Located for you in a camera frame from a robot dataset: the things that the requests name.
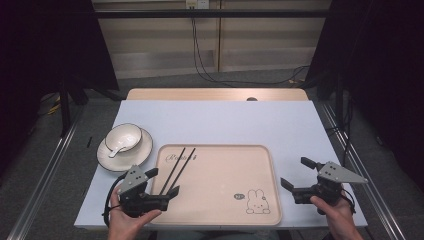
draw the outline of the white plate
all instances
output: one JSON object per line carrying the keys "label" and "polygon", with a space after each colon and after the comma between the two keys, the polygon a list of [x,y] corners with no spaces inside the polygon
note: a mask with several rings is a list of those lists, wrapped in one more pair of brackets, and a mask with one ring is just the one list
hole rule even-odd
{"label": "white plate", "polygon": [[123,172],[128,171],[133,165],[142,164],[153,148],[153,139],[150,134],[140,128],[142,138],[137,145],[125,152],[119,152],[114,158],[110,158],[111,150],[107,148],[105,139],[100,143],[97,149],[97,159],[99,164],[110,171]]}

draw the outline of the white tablecloth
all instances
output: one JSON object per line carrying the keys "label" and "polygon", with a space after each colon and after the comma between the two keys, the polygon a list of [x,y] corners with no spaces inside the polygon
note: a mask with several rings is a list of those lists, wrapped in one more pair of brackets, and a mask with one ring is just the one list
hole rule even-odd
{"label": "white tablecloth", "polygon": [[[166,144],[258,144],[266,146],[280,177],[295,187],[310,187],[317,182],[316,170],[302,165],[301,157],[316,162],[339,163],[311,101],[122,101],[114,126],[133,123],[153,137],[153,150],[141,168],[155,167],[158,150]],[[97,167],[81,206],[75,226],[105,229],[101,213],[107,193],[121,173]],[[345,188],[352,193],[348,184]],[[325,216],[311,204],[295,204],[290,192],[279,187],[282,220],[269,228],[294,229],[327,226]],[[360,206],[354,215],[357,226],[367,222]],[[230,229],[226,226],[166,226],[155,229]]]}

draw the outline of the power outlet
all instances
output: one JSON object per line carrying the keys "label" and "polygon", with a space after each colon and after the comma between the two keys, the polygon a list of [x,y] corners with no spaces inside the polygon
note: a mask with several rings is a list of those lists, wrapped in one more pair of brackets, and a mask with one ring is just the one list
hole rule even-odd
{"label": "power outlet", "polygon": [[197,0],[197,9],[209,9],[209,0]]}
{"label": "power outlet", "polygon": [[209,0],[186,0],[186,9],[209,9]]}

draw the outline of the white bowl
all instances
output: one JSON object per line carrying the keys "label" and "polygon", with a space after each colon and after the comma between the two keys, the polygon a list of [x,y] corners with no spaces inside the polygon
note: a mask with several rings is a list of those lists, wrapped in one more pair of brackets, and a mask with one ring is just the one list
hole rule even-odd
{"label": "white bowl", "polygon": [[150,134],[142,131],[142,141],[138,142],[129,151],[119,152],[114,158],[110,158],[110,149],[106,147],[105,139],[97,149],[99,164],[109,171],[128,171],[133,165],[141,165],[149,157],[153,148],[153,139]]}
{"label": "white bowl", "polygon": [[141,139],[141,129],[137,125],[125,123],[114,127],[105,138],[105,145],[111,150],[109,157],[130,150]]}

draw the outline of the wooden tray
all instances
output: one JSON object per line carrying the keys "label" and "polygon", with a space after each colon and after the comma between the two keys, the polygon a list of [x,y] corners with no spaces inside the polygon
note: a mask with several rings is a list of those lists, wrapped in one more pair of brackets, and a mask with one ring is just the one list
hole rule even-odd
{"label": "wooden tray", "polygon": [[154,224],[275,225],[281,208],[268,149],[260,145],[165,145],[158,153],[159,174],[152,194],[159,194],[182,150],[168,190],[196,148],[175,186],[177,197]]}

